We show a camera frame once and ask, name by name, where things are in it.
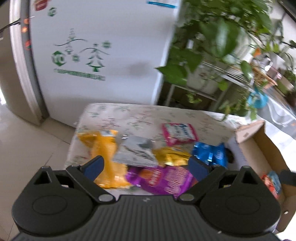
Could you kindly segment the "red snack bag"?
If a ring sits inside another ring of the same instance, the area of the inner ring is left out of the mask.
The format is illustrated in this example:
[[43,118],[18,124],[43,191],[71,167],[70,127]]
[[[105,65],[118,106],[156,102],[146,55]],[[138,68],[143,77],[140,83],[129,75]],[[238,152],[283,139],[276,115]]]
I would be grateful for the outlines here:
[[273,196],[278,199],[281,193],[281,183],[277,173],[270,171],[268,174],[263,174],[261,179]]

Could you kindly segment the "dark blue foil bag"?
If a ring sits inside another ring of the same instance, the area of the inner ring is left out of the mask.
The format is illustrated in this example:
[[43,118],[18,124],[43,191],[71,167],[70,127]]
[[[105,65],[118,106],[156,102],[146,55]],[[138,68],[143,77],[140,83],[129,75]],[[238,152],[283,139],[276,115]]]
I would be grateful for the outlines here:
[[228,166],[226,147],[223,143],[213,146],[202,142],[195,142],[192,154],[208,166],[219,165],[225,168]]

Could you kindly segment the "orange chip bag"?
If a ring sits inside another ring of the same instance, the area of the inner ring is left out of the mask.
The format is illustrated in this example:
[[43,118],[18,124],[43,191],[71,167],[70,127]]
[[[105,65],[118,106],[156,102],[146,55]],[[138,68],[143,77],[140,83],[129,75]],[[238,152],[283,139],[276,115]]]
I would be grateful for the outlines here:
[[113,161],[117,151],[116,136],[118,131],[98,131],[79,133],[79,140],[90,148],[91,157],[102,156],[104,169],[94,182],[104,189],[127,188],[130,183],[126,180],[127,166]]

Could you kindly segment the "gold yellow snack pack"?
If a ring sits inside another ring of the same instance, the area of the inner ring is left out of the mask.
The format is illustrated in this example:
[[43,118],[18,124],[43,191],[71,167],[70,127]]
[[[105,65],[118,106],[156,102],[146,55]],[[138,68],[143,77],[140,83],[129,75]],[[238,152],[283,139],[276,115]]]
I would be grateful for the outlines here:
[[152,151],[159,166],[186,166],[191,154],[176,147],[163,147]]

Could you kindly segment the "purple snack bag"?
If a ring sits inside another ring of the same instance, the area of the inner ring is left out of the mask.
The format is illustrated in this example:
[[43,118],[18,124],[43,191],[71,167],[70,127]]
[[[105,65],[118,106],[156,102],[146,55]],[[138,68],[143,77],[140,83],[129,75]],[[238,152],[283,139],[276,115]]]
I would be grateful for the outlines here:
[[146,192],[176,198],[198,183],[189,170],[181,166],[130,167],[125,178]]

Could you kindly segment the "pink white candy bag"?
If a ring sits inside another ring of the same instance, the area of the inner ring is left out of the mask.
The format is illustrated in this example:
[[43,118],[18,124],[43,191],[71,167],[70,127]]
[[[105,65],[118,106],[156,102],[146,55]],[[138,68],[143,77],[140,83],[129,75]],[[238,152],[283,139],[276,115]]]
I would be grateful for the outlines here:
[[198,141],[197,133],[189,123],[163,123],[162,131],[168,146]]

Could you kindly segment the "silver foil bag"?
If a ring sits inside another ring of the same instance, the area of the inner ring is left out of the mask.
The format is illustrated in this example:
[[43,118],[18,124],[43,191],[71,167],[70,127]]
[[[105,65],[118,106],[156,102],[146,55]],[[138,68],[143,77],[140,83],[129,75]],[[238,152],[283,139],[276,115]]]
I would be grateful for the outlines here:
[[152,152],[153,147],[150,138],[128,136],[119,145],[112,161],[135,167],[156,167],[158,161]]

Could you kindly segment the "cardboard box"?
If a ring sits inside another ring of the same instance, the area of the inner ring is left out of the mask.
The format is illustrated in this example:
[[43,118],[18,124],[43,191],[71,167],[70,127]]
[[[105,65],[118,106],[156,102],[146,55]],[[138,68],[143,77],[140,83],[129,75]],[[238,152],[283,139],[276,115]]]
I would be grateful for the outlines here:
[[[280,150],[266,135],[262,120],[238,127],[228,140],[227,148],[234,155],[234,162],[228,165],[229,170],[250,166],[259,177],[270,171],[280,174],[283,170],[289,170]],[[281,184],[278,202],[281,218],[276,230],[283,232],[295,214],[295,187]]]

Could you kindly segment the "side table grey cloth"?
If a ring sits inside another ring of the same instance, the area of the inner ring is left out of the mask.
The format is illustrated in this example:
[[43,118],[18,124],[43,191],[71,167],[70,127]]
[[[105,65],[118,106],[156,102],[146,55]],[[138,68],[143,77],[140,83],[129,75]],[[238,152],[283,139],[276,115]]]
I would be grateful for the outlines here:
[[274,88],[265,91],[268,102],[258,110],[258,115],[269,121],[283,132],[295,131],[295,112],[285,98]]

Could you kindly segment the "floral tablecloth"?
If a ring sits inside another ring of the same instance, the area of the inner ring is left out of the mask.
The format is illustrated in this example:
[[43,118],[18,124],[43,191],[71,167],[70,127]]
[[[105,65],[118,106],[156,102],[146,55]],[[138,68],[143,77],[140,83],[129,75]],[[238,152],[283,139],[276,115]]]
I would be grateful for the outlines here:
[[223,117],[221,113],[165,106],[92,103],[78,121],[65,166],[83,165],[91,159],[90,148],[78,139],[80,133],[116,130],[117,140],[123,135],[150,138],[158,149],[166,145],[163,123],[189,123],[197,132],[200,142],[216,146],[226,143],[240,127],[239,122],[244,121],[234,115],[226,120]]

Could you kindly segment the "turquoise round object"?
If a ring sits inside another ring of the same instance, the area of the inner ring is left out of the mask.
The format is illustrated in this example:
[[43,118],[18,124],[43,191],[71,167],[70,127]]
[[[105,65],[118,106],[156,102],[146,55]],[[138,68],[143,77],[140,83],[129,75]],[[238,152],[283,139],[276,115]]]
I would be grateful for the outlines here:
[[262,109],[267,106],[268,96],[259,90],[251,92],[247,97],[247,107],[249,110]]

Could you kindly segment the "white metal plant stand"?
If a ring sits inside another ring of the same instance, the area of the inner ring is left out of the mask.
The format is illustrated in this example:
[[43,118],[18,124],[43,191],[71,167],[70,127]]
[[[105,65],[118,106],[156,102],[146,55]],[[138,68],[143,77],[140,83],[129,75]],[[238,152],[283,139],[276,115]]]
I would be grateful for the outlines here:
[[203,61],[199,68],[189,75],[185,86],[171,84],[165,106],[170,105],[175,89],[179,88],[210,99],[214,102],[214,106],[210,109],[215,111],[232,85],[253,92],[254,77],[252,73],[249,76],[251,79],[246,79],[238,65],[229,66],[222,62]]

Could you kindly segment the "wicker basket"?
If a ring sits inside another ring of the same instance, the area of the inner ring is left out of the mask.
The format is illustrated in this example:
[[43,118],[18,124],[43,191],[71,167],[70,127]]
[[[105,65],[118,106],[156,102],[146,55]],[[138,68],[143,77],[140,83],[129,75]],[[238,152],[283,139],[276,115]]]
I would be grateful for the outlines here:
[[252,71],[254,75],[254,83],[263,89],[269,89],[271,87],[275,87],[278,84],[275,80],[267,76],[261,68],[252,66]]

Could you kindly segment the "white refrigerator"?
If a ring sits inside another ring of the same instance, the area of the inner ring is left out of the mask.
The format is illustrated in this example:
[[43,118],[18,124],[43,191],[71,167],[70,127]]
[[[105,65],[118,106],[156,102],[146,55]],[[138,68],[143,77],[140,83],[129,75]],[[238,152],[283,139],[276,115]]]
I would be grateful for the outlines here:
[[15,59],[49,116],[74,126],[90,103],[155,105],[180,1],[10,1]]

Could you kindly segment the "pothos plant white pot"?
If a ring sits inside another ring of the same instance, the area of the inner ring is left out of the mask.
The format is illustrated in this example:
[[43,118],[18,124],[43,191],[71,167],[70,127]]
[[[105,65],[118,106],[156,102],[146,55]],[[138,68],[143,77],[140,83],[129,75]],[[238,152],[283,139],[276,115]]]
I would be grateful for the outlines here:
[[157,70],[165,81],[185,86],[203,61],[240,65],[248,80],[252,71],[238,57],[245,39],[271,30],[272,1],[182,1],[168,61]]

